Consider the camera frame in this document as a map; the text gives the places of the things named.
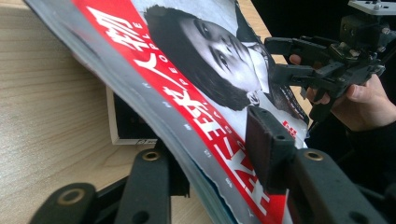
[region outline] bolt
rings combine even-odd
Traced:
[[[378,51],[378,52],[384,52],[385,51],[385,49],[387,49],[387,48],[385,48],[384,46],[380,46],[380,47],[378,47],[378,49],[376,49],[376,51]]]
[[[376,3],[376,4],[374,5],[374,10],[379,10],[379,9],[381,9],[381,7],[382,7],[381,4]]]
[[[390,33],[390,29],[388,28],[388,27],[384,27],[384,28],[382,28],[382,34],[384,34],[384,35],[388,35],[389,33]]]
[[[352,57],[358,57],[361,53],[355,49],[351,49],[349,53],[352,55]]]

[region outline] magazine page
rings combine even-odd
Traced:
[[[304,145],[307,117],[231,0],[26,0],[174,154],[215,223],[281,223],[244,147],[247,106]]]

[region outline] screw hole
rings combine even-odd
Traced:
[[[323,161],[323,156],[315,151],[306,151],[304,153],[305,157],[312,161]]]
[[[84,195],[84,189],[69,189],[59,196],[57,203],[60,205],[72,205],[78,203]]]
[[[148,152],[143,155],[143,159],[145,161],[156,161],[160,158],[160,154],[158,152]]]

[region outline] hand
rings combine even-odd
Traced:
[[[301,58],[291,55],[290,61],[300,64]],[[311,102],[316,91],[309,88],[306,97]],[[327,104],[329,95],[314,104]],[[351,85],[332,106],[332,113],[350,130],[368,131],[391,124],[396,120],[396,106],[389,100],[381,81],[373,75],[364,85]]]

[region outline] magazine cover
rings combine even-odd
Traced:
[[[244,147],[247,106],[304,145],[307,116],[234,0],[26,0],[174,154],[215,223],[281,223]]]

